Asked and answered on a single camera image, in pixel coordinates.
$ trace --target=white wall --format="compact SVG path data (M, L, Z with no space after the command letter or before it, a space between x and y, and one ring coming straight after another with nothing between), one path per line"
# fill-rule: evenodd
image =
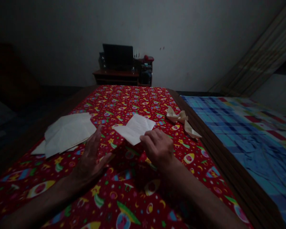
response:
M133 45L155 58L153 86L207 91L285 3L0 0L0 41L14 44L44 85L95 83L102 43L111 43Z
M273 74L251 98L286 115L286 75Z

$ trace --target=patterned tablecloth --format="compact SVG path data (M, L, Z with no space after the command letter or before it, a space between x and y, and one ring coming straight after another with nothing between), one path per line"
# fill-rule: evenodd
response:
M171 229L191 228L200 223L197 212L163 179L141 144L132 146L112 129L114 125L126 124L138 113L154 120L155 127L173 139L175 156L252 228L202 143L186 135L180 123L173 125L165 118L168 106L179 113L180 109L164 88L100 86L75 107L71 113L89 112L95 126L104 125L99 157L112 152L112 160L89 192L43 227ZM48 160L44 156L31 156L35 147L0 177L0 219L68 175L80 159L85 144Z

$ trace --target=left hand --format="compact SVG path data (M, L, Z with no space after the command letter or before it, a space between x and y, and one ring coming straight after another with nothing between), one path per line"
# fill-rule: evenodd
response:
M86 186L101 174L104 166L109 162L112 153L107 153L104 158L97 163L101 130L102 125L99 125L96 132L86 141L84 153L77 166L69 175L72 185L79 187Z

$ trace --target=brown paper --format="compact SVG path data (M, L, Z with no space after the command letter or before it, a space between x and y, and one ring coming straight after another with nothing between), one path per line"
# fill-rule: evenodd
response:
M185 114L185 111L181 111L179 113L179 115L176 115L176 113L174 112L174 110L172 109L172 107L169 107L167 109L167 112L166 112L166 117L172 121L173 123L179 121L181 122L182 124L184 124L184 121L185 120L188 120L188 117L186 116Z
M185 120L184 122L184 130L188 133L192 138L201 138L200 134L198 134L191 125Z

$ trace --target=mattress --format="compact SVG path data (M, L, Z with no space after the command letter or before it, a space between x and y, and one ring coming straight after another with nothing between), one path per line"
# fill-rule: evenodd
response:
M181 97L271 197L286 225L286 116L248 98Z

